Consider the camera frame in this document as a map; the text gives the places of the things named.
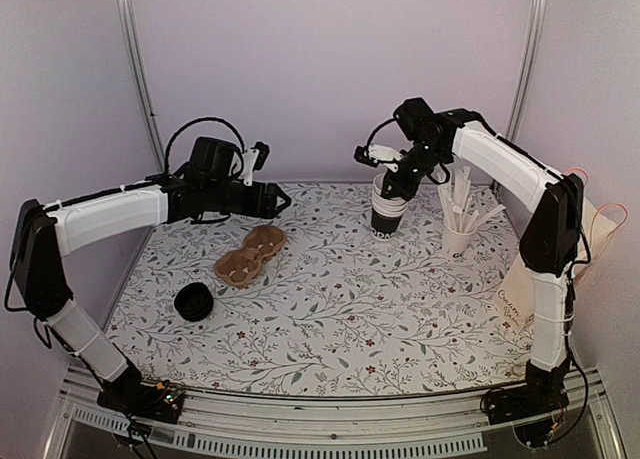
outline white paper cup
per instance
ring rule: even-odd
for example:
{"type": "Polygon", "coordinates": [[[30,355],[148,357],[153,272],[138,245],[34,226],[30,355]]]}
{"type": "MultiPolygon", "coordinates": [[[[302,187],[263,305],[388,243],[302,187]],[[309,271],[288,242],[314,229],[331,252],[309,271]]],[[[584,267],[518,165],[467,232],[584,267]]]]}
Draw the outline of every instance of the white paper cup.
{"type": "Polygon", "coordinates": [[[475,233],[476,229],[466,233],[456,232],[445,224],[442,230],[442,252],[447,257],[460,257],[475,233]]]}
{"type": "Polygon", "coordinates": [[[396,214],[402,214],[407,210],[406,202],[394,202],[387,199],[383,199],[375,191],[371,192],[371,204],[373,204],[381,213],[389,213],[395,216],[396,214]]]}
{"type": "MultiPolygon", "coordinates": [[[[378,196],[380,199],[382,199],[380,195],[382,194],[382,183],[384,182],[384,176],[385,176],[385,173],[382,173],[382,174],[378,174],[376,177],[373,178],[373,188],[371,190],[371,194],[372,196],[373,195],[378,196]]],[[[407,203],[407,201],[405,201],[401,197],[394,197],[393,199],[382,199],[382,200],[387,201],[387,203],[389,204],[396,204],[396,205],[402,205],[407,203]]]]}
{"type": "Polygon", "coordinates": [[[380,241],[388,241],[396,234],[402,215],[407,210],[407,202],[403,199],[383,199],[379,190],[375,184],[371,190],[371,233],[380,241]]]}

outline black paper cup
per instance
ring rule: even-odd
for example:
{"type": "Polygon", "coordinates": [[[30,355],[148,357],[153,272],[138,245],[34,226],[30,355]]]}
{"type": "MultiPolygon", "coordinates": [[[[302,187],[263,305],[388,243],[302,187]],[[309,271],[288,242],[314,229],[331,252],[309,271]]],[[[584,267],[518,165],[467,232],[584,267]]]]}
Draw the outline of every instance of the black paper cup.
{"type": "Polygon", "coordinates": [[[388,241],[395,236],[402,215],[397,217],[385,217],[374,207],[371,208],[371,232],[376,239],[388,241]]]}

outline floral tablecloth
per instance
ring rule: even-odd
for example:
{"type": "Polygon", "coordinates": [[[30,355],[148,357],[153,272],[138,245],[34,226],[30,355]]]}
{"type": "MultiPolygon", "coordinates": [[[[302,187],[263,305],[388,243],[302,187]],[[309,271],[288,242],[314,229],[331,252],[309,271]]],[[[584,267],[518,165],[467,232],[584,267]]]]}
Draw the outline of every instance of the floral tablecloth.
{"type": "MultiPolygon", "coordinates": [[[[440,253],[437,190],[410,202],[397,237],[369,230],[370,186],[305,184],[273,221],[286,248],[246,289],[213,272],[265,221],[156,228],[108,336],[149,378],[191,386],[310,396],[403,395],[520,379],[531,331],[516,334],[491,297],[517,251],[506,217],[480,227],[462,257],[440,253]],[[189,323],[175,294],[201,281],[213,313],[189,323]]],[[[497,202],[472,190],[481,209],[497,202]]]]}

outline light purple wall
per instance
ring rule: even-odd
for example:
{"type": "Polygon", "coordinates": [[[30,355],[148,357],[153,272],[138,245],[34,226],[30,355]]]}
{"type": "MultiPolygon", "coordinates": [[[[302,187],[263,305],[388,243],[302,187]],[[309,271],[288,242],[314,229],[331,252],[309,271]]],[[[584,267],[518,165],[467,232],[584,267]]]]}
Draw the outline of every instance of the light purple wall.
{"type": "MultiPolygon", "coordinates": [[[[406,98],[503,130],[531,0],[133,0],[162,136],[218,115],[271,146],[260,178],[364,180],[357,144],[406,98]]],[[[380,141],[408,144],[390,126],[380,141]]],[[[185,134],[177,167],[197,132],[185,134]]],[[[487,181],[476,174],[477,180],[487,181]]]]}
{"type": "MultiPolygon", "coordinates": [[[[115,0],[0,0],[0,24],[4,288],[24,200],[66,199],[134,181],[154,172],[154,163],[115,0]]],[[[95,244],[65,262],[77,300],[98,322],[140,237],[95,244]]],[[[32,459],[67,358],[39,343],[24,313],[0,312],[0,343],[0,456],[32,459]]]]}
{"type": "MultiPolygon", "coordinates": [[[[563,170],[585,168],[597,205],[631,219],[578,287],[575,343],[596,364],[629,457],[640,457],[640,0],[549,0],[518,144],[563,170]]],[[[507,198],[522,228],[528,216],[507,198]]]]}

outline black cup lid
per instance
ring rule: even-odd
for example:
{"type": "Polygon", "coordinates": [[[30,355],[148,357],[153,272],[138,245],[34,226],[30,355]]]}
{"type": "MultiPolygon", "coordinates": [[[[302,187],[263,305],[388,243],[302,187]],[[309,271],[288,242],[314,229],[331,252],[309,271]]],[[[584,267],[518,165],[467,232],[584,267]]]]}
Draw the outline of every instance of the black cup lid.
{"type": "Polygon", "coordinates": [[[213,296],[206,285],[194,282],[178,292],[173,305],[185,320],[197,322],[213,310],[213,296]]]}

